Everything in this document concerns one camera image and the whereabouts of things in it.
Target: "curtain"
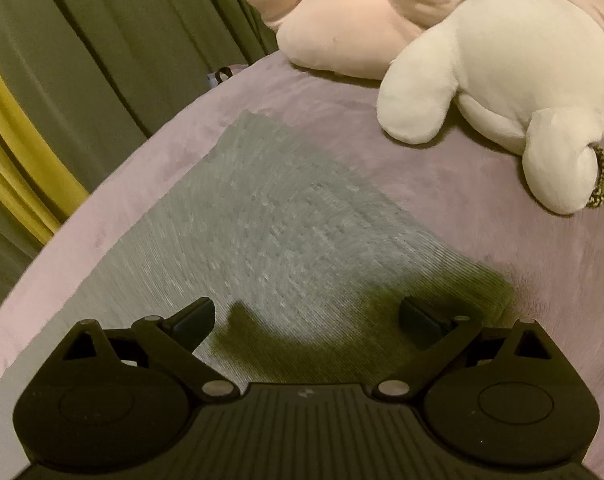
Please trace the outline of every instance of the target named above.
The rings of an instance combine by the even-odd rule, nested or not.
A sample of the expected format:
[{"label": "curtain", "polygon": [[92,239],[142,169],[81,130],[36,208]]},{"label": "curtain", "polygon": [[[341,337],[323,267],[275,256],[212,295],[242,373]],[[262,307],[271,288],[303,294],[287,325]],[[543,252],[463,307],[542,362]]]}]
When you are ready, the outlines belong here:
[{"label": "curtain", "polygon": [[[82,190],[206,92],[208,73],[276,49],[244,0],[0,0],[2,96],[23,115],[0,132],[13,166],[0,174],[0,303]],[[37,173],[47,160],[58,189]]]}]

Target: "pink blanket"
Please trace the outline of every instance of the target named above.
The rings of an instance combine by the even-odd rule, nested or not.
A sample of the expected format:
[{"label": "pink blanket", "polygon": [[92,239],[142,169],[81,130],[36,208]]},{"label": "pink blanket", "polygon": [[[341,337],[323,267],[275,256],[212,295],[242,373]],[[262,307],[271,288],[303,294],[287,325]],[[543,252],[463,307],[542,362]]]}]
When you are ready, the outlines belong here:
[{"label": "pink blanket", "polygon": [[520,309],[551,333],[598,399],[602,421],[586,463],[604,477],[604,206],[572,218],[545,212],[523,184],[520,160],[457,117],[428,148],[397,144],[377,124],[376,95],[374,86],[302,72],[275,53],[182,110],[66,222],[5,301],[0,377],[117,239],[247,108],[293,126],[452,247],[508,275]]}]

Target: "plush toy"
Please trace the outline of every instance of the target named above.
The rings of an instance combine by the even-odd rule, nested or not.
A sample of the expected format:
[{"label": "plush toy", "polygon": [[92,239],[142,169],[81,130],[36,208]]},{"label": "plush toy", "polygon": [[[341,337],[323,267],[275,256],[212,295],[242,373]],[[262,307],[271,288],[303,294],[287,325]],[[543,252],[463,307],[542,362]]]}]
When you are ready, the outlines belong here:
[{"label": "plush toy", "polygon": [[389,63],[463,0],[246,0],[296,65],[380,80]]},{"label": "plush toy", "polygon": [[604,0],[466,0],[394,60],[377,117],[390,136],[421,144],[451,100],[522,156],[547,209],[604,200]]}]

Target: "folded gray cloth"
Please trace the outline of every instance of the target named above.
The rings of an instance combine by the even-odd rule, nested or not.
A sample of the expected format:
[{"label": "folded gray cloth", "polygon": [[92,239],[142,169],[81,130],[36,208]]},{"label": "folded gray cloth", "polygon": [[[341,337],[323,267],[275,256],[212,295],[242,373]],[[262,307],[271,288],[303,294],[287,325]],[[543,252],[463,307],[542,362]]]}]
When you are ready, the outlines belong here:
[{"label": "folded gray cloth", "polygon": [[244,112],[57,317],[114,328],[209,296],[218,328],[195,354],[240,386],[370,382],[415,353],[397,326],[405,295],[493,323],[511,293],[289,128]]}]

